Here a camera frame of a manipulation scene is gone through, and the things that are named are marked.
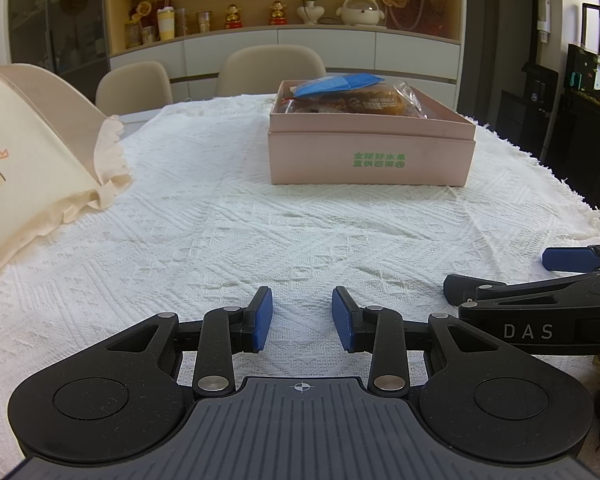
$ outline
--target blue plastic package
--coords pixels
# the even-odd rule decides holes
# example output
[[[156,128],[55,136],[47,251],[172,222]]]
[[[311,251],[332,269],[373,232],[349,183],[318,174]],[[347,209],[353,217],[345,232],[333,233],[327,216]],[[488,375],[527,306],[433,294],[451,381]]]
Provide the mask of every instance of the blue plastic package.
[[[373,86],[384,81],[372,74],[335,75],[314,79],[298,85],[294,89],[294,97],[303,97],[326,92],[341,92]]]

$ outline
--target glass cabinet door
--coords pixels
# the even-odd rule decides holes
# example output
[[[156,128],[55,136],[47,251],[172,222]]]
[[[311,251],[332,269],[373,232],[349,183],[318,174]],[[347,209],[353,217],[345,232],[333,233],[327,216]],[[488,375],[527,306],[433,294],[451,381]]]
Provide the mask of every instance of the glass cabinet door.
[[[48,55],[46,0],[9,0],[11,62],[53,70]]]
[[[52,65],[91,101],[109,71],[103,12],[103,0],[48,0]]]

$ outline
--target yellow and white cup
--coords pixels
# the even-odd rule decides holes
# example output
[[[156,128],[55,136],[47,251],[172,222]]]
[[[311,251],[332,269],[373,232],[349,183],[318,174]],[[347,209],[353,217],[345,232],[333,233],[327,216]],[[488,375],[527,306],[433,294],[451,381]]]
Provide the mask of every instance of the yellow and white cup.
[[[172,40],[176,36],[176,12],[171,6],[158,9],[160,40]]]

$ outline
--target pink box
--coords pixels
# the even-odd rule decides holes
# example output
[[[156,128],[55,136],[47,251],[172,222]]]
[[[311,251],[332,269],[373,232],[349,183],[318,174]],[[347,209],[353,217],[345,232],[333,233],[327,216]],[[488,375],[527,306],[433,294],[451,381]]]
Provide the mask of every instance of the pink box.
[[[280,113],[300,82],[282,82],[270,115],[273,184],[466,183],[475,125],[445,105],[414,88],[427,119]]]

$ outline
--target gray ribbed plate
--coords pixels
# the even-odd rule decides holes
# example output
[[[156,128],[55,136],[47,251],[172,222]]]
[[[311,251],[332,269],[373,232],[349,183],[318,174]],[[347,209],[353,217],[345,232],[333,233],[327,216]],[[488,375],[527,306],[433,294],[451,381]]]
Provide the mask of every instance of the gray ribbed plate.
[[[356,379],[249,378],[198,403],[163,446],[129,462],[72,468],[32,458],[11,480],[595,480],[563,458],[531,468],[474,462],[422,429],[409,405]]]

